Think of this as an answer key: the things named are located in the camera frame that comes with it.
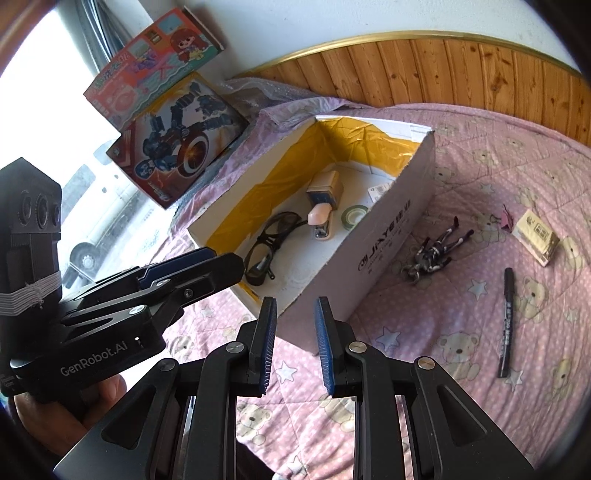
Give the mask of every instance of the human hand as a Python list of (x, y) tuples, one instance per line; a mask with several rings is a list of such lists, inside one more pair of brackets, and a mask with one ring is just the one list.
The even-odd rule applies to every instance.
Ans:
[(97, 384), (99, 399), (79, 422), (58, 402), (39, 403), (29, 393), (14, 397), (18, 417), (26, 430), (49, 451), (64, 456), (123, 397), (127, 390), (121, 375)]

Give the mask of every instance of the green tape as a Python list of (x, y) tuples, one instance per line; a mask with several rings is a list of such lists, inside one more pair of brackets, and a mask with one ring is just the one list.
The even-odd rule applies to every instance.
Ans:
[(347, 230), (352, 230), (368, 212), (365, 205), (353, 205), (340, 216), (340, 221)]

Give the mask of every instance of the pink bedsheet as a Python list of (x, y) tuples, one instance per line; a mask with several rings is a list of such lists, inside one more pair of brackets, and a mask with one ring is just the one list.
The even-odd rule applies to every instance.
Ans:
[[(253, 135), (180, 215), (158, 260), (193, 247), (187, 225), (293, 127), (293, 115), (303, 119), (343, 104), (309, 99), (263, 111)], [(564, 429), (591, 377), (591, 151), (539, 125), (476, 109), (429, 104), (342, 113), (436, 130), (436, 194), (349, 319), (358, 339), (406, 361), (435, 358), (536, 463)], [(534, 208), (563, 239), (547, 268), (491, 217), (500, 216), (503, 204), (516, 220)], [(461, 231), (476, 231), (472, 240), (454, 252), (444, 271), (416, 287), (403, 283), (401, 266), (454, 215)], [(518, 326), (511, 377), (500, 380), (505, 267), (517, 277)], [(234, 339), (241, 323), (251, 319), (224, 291), (187, 309), (166, 331), (167, 345), (181, 362), (202, 358)], [(326, 398), (318, 357), (277, 339), (267, 395), (239, 405), (238, 439), (278, 472), (277, 480), (349, 479), (354, 412), (352, 399)]]

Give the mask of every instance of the skeleton keychain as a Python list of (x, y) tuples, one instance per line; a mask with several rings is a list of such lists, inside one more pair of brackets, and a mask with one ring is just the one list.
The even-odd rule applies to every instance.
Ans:
[(460, 222), (458, 221), (457, 217), (454, 217), (453, 225), (445, 230), (445, 232), (443, 232), (439, 238), (435, 240), (435, 243), (428, 248), (427, 244), (429, 243), (430, 239), (429, 237), (425, 239), (421, 245), (421, 248), (418, 249), (418, 252), (414, 256), (414, 265), (407, 265), (406, 267), (402, 268), (402, 273), (405, 275), (407, 280), (412, 281), (413, 284), (416, 284), (420, 280), (421, 275), (441, 270), (450, 261), (452, 261), (451, 257), (447, 257), (447, 254), (468, 240), (474, 233), (474, 230), (468, 230), (464, 236), (461, 236), (454, 242), (444, 245), (443, 242), (452, 234), (454, 230), (457, 229), (459, 225)]

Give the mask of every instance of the wood paneling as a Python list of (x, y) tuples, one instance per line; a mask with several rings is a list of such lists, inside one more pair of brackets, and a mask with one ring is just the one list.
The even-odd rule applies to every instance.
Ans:
[(511, 50), (480, 44), (484, 79), (484, 102), (487, 110), (513, 115), (515, 78)]
[(455, 104), (484, 108), (482, 65), (478, 43), (446, 40), (445, 46), (452, 68)]
[(570, 78), (569, 122), (566, 134), (582, 144), (589, 144), (591, 122), (591, 89), (583, 80)]
[(378, 46), (361, 43), (348, 49), (367, 103), (376, 107), (391, 106), (394, 101)]
[(544, 110), (542, 124), (566, 134), (569, 123), (570, 75), (556, 65), (544, 63)]
[(373, 106), (436, 102), (544, 125), (591, 146), (591, 89), (534, 53), (457, 38), (382, 40), (282, 62), (257, 75)]
[(337, 96), (330, 72), (320, 53), (306, 55), (296, 61), (310, 85), (310, 90), (325, 96)]
[(261, 73), (259, 73), (259, 77), (267, 79), (267, 80), (274, 80), (275, 82), (289, 83), (290, 85), (296, 84), (296, 81), (294, 79), (291, 79), (291, 78), (284, 79), (283, 75), (279, 71), (278, 66), (263, 70)]
[(455, 103), (443, 40), (411, 40), (423, 95), (429, 103)]
[(377, 45), (390, 82), (394, 104), (423, 102), (423, 91), (410, 41), (385, 40)]
[(354, 102), (366, 103), (349, 50), (346, 47), (336, 48), (324, 51), (321, 55), (329, 70), (336, 94)]
[(281, 73), (281, 77), (289, 79), (292, 85), (305, 89), (310, 88), (297, 60), (285, 61), (279, 64), (277, 68), (279, 69), (279, 73)]
[(542, 123), (544, 110), (544, 73), (542, 61), (513, 52), (515, 67), (515, 116)]

